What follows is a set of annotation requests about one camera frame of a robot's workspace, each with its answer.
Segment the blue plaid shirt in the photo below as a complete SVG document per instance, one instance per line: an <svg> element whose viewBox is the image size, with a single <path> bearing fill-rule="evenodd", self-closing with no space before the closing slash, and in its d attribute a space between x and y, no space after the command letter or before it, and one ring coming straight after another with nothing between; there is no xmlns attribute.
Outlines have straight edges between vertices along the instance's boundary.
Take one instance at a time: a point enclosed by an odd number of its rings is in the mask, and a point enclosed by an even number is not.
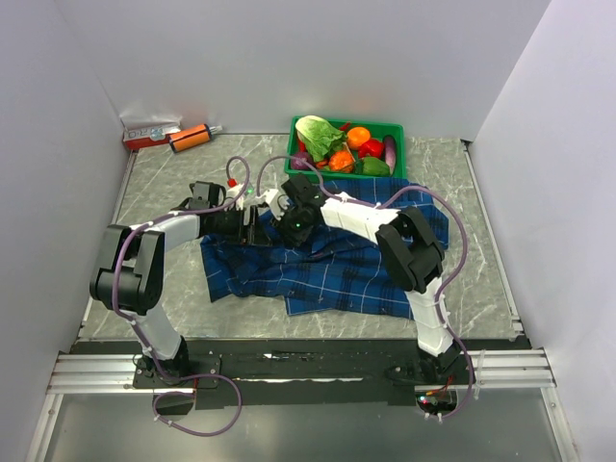
<svg viewBox="0 0 616 462"><path fill-rule="evenodd" d="M340 310L412 319L404 291L388 276L377 246L319 225L301 246L283 244L271 213L260 221L270 246L231 244L209 235L200 243L210 299L282 296L288 315Z"/></svg>

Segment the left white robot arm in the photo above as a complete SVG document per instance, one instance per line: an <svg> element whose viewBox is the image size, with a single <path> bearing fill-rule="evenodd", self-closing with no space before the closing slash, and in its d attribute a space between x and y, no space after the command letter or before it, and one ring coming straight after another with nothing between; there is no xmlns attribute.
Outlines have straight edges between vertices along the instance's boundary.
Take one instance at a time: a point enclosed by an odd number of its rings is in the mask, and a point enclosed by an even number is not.
<svg viewBox="0 0 616 462"><path fill-rule="evenodd" d="M229 190L211 182L190 184L192 195L165 215L104 232L90 279L90 296L124 319L139 339L143 360L167 386L191 373L186 340L171 325L161 301L166 253L210 234L246 244L255 235L258 212L244 201L249 182Z"/></svg>

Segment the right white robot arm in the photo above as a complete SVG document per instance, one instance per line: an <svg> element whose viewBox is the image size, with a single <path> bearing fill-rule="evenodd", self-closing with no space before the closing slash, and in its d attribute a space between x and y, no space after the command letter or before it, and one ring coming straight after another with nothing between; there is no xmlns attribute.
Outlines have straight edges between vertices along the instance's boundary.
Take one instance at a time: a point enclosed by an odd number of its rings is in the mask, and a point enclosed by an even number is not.
<svg viewBox="0 0 616 462"><path fill-rule="evenodd" d="M388 276L404 290L410 305L417 328L420 373L435 384L454 375L464 360L445 306L445 250L423 213L417 207L385 208L345 192L334 194L303 174L283 183L282 193L288 205L277 203L276 192L267 194L267 202L278 232L288 244L303 244L317 225L324 224L377 246Z"/></svg>

